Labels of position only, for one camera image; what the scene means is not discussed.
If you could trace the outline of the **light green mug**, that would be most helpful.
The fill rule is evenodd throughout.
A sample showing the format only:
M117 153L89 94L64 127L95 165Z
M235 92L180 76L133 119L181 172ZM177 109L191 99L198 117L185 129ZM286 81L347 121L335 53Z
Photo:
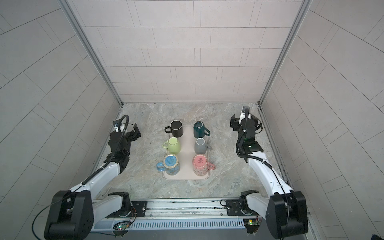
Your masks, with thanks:
M181 143L176 137L171 137L162 144L162 147L167 149L170 154L177 155L181 151Z

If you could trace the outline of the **black mug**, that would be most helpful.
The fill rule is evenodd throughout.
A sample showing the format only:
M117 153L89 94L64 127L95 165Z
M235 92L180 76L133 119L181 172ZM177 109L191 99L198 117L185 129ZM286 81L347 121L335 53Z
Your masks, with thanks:
M180 138L184 134L183 124L179 120L174 120L170 126L165 127L165 133L172 134L175 138Z

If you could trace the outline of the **dark green mug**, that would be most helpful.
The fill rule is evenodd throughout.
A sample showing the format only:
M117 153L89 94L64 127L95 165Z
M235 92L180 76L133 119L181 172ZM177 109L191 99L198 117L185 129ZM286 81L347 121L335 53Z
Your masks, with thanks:
M204 138L205 136L210 136L211 132L205 127L204 123L201 121L197 121L194 124L194 137Z

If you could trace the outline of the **left green circuit board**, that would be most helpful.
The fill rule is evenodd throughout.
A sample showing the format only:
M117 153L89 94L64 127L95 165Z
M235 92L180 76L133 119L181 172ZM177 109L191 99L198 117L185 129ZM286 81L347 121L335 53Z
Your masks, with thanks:
M131 221L122 221L116 223L113 226L112 231L116 237L123 237L130 230L130 227Z

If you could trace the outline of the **pink ghost mug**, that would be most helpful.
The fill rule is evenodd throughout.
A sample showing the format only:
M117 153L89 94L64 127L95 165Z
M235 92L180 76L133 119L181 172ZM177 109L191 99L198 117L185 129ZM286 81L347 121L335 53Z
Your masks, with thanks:
M216 166L209 162L205 155L199 154L193 158L193 170L197 176L204 176L208 171L213 171Z

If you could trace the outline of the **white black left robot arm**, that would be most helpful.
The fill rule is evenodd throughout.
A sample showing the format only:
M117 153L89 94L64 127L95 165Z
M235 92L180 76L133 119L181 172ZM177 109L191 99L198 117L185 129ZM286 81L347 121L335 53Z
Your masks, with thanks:
M135 209L129 193L113 192L94 203L99 192L121 174L130 160L131 143L141 137L136 124L126 132L125 125L117 125L110 133L111 153L99 169L87 179L66 191L57 192L52 199L44 230L46 240L83 240L94 224L108 216L134 217Z

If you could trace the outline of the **grey mug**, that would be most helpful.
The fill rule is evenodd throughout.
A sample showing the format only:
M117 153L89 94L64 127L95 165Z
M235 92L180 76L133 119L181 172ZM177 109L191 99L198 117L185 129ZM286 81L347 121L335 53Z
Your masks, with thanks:
M198 138L195 142L195 153L196 154L206 154L207 151L211 151L212 147L207 144L207 141L204 138Z

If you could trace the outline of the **right circuit board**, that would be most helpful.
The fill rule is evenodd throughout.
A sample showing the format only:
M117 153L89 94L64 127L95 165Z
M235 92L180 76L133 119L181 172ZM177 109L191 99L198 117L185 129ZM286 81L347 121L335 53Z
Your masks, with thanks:
M243 222L248 234L255 234L260 227L258 219L243 219Z

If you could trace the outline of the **blue butterfly mug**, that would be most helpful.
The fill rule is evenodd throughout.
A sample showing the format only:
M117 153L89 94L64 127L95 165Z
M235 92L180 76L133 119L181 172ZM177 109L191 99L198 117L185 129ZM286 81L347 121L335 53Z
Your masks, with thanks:
M180 171L179 158L177 155L169 154L162 162L157 163L157 170L174 176Z

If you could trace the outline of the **beige drying mat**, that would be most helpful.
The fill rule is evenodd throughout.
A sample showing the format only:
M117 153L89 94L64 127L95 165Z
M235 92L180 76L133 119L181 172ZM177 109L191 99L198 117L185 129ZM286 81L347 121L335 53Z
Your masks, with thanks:
M194 126L183 126L184 134L179 138L181 143L181 151L177 154L179 159L180 171L176 175L169 175L167 172L163 172L163 177L170 181L181 181L181 180L197 180L204 181L210 176L210 172L207 172L203 176L197 176L194 173L193 158L197 155L195 153L195 142L194 137Z

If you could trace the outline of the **aluminium mounting rail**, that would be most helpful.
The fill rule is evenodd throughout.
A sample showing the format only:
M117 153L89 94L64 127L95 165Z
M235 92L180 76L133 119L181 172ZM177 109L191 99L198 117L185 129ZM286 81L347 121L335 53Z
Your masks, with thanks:
M298 192L291 196L271 196L247 194L239 199L197 198L197 199L143 199L127 201L120 196L108 196L104 200L86 203L81 209L90 206L95 222L104 218L139 219L187 219L187 218L226 218L254 217L265 220L293 220L305 222L308 219L307 203Z

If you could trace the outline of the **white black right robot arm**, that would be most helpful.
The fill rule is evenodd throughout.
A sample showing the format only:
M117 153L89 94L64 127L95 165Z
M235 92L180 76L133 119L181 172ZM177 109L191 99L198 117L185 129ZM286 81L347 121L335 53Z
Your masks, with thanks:
M268 196L263 197L257 191L242 192L241 210L246 215L256 213L262 217L275 239L306 234L309 231L306 198L302 192L295 192L268 161L256 141L263 124L249 110L243 107L239 118L230 119L230 127L238 133L235 150L258 175Z

